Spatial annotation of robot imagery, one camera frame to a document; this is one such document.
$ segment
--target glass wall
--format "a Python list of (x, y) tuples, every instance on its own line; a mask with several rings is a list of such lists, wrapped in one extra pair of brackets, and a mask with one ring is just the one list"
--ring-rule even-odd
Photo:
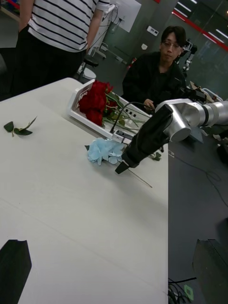
[[(198, 47), (188, 72), (187, 83), (193, 81), (227, 99), (228, 2), (180, 0), (164, 28), (169, 25), (183, 26), (187, 38)], [(153, 51), (159, 49), (160, 40), (161, 33), (153, 45)], [(181, 59), (181, 68), (189, 54)]]

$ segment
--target dark hair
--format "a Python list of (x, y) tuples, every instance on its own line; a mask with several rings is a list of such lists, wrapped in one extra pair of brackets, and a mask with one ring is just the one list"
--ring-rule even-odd
[(161, 41), (164, 42), (169, 34), (174, 33), (177, 39), (177, 43), (179, 44), (180, 47), (184, 47), (186, 44), (186, 32), (183, 27), (174, 27), (174, 26), (169, 26), (167, 27), (162, 34)]

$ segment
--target red rose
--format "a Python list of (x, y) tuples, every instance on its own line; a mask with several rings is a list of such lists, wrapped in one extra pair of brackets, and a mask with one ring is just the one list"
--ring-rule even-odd
[[(79, 101), (79, 109), (86, 117), (97, 125), (102, 125), (103, 112), (106, 108), (106, 94), (112, 91), (109, 83), (95, 81), (90, 91)], [(110, 102), (109, 106), (117, 106), (116, 102)]]
[(101, 112), (91, 109), (86, 113), (86, 117), (91, 122), (102, 126), (103, 114)]

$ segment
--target black pants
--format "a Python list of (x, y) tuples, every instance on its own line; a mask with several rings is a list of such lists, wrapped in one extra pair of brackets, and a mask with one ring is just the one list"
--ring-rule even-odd
[(73, 77), (86, 55), (86, 51), (72, 53), (50, 46), (28, 33), (28, 29), (29, 26), (18, 36), (13, 96)]

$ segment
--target rose bouquet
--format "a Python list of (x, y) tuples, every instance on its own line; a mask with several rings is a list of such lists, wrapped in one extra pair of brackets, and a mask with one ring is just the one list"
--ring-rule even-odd
[[(84, 113), (88, 120), (99, 126), (104, 126), (105, 122), (114, 124), (123, 107), (119, 96), (113, 93), (113, 86), (97, 80), (93, 83), (91, 90), (79, 101), (80, 112)], [(126, 119), (133, 121), (135, 128), (126, 127)], [(123, 111), (116, 125), (131, 133), (136, 133), (135, 131), (139, 130), (138, 124), (143, 123), (144, 121), (133, 119), (126, 111)]]

